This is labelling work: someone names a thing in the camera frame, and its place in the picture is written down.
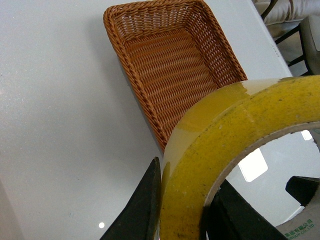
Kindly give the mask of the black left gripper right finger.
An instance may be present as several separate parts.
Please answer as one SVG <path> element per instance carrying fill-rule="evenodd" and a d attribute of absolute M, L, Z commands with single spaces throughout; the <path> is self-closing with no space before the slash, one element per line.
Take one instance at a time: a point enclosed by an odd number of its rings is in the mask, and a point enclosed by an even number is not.
<path fill-rule="evenodd" d="M 210 240 L 286 239 L 227 180 L 220 185 L 208 209 L 206 233 Z"/>

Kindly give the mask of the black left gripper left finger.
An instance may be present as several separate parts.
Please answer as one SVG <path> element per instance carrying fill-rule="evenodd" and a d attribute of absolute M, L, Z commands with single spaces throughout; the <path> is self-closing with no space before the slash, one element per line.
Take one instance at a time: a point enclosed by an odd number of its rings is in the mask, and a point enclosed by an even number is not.
<path fill-rule="evenodd" d="M 102 240 L 158 240 L 161 166 L 155 157 L 128 203 L 102 235 Z"/>

